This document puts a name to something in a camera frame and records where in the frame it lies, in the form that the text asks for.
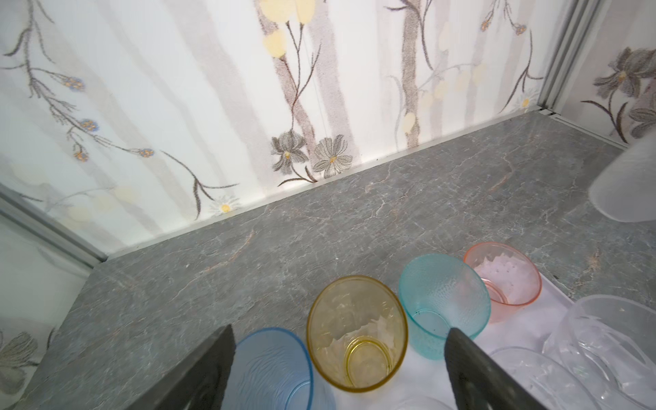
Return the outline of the teal dimpled plastic cup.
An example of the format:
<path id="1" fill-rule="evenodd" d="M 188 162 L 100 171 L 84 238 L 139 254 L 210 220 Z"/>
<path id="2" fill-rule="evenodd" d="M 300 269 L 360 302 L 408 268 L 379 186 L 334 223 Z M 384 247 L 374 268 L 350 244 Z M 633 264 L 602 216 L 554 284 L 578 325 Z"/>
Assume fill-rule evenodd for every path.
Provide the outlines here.
<path id="1" fill-rule="evenodd" d="M 474 339 L 491 316 L 483 280 L 453 256 L 427 254 L 411 260 L 401 274 L 399 298 L 408 317 L 409 343 L 429 360 L 442 360 L 452 328 Z"/>

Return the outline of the yellow plastic cup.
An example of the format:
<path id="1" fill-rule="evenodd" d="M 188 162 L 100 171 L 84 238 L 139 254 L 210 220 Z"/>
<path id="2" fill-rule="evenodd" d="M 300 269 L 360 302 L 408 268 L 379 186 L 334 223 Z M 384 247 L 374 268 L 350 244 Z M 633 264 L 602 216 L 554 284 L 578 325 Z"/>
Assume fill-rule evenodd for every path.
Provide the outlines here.
<path id="1" fill-rule="evenodd" d="M 408 321 L 397 295 L 363 275 L 330 283 L 307 318 L 307 349 L 318 373 L 350 393 L 374 391 L 398 372 L 408 349 Z"/>

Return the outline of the pink plastic cup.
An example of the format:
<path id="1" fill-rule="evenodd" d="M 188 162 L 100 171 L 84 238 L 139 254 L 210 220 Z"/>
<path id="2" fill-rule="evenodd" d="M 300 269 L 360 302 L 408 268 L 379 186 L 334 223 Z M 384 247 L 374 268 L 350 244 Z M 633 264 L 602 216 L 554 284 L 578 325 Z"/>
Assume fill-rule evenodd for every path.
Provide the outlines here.
<path id="1" fill-rule="evenodd" d="M 483 280 L 490 295 L 490 324 L 501 323 L 538 299 L 543 280 L 534 263 L 506 244 L 485 242 L 466 252 L 464 263 Z"/>

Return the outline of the blue plastic cup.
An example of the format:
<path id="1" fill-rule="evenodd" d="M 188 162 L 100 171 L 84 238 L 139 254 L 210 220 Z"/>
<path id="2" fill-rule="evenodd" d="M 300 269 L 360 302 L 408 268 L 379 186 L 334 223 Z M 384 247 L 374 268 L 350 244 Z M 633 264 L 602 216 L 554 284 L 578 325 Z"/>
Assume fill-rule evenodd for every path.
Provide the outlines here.
<path id="1" fill-rule="evenodd" d="M 223 409 L 335 409 L 331 387 L 295 334 L 272 327 L 237 344 Z"/>

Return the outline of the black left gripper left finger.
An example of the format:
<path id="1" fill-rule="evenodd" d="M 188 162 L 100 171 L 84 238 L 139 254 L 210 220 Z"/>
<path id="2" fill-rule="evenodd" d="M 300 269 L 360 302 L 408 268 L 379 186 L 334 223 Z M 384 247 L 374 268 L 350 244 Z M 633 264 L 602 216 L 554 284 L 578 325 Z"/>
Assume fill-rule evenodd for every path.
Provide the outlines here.
<path id="1" fill-rule="evenodd" d="M 235 351 L 232 326 L 222 326 L 129 408 L 220 409 Z"/>

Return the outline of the clear faceted tumbler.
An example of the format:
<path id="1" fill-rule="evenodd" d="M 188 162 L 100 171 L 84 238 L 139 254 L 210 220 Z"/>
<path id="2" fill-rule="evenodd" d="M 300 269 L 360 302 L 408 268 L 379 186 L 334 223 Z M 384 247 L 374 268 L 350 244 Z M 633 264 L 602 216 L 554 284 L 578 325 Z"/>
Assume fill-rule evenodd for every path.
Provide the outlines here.
<path id="1" fill-rule="evenodd" d="M 389 405 L 390 410 L 451 410 L 444 402 L 430 396 L 403 396 Z"/>
<path id="2" fill-rule="evenodd" d="M 655 311 L 622 297 L 578 300 L 542 353 L 575 376 L 604 409 L 655 408 Z"/>
<path id="3" fill-rule="evenodd" d="M 601 409 L 578 379 L 545 355 L 510 347 L 491 358 L 547 409 Z"/>

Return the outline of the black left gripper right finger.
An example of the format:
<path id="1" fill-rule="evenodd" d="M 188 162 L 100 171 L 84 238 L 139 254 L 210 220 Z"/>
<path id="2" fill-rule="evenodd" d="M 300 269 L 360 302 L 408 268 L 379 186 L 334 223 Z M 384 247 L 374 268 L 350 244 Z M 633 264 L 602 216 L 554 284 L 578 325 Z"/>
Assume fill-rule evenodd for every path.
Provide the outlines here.
<path id="1" fill-rule="evenodd" d="M 544 408 L 458 328 L 449 330 L 444 360 L 459 409 Z"/>

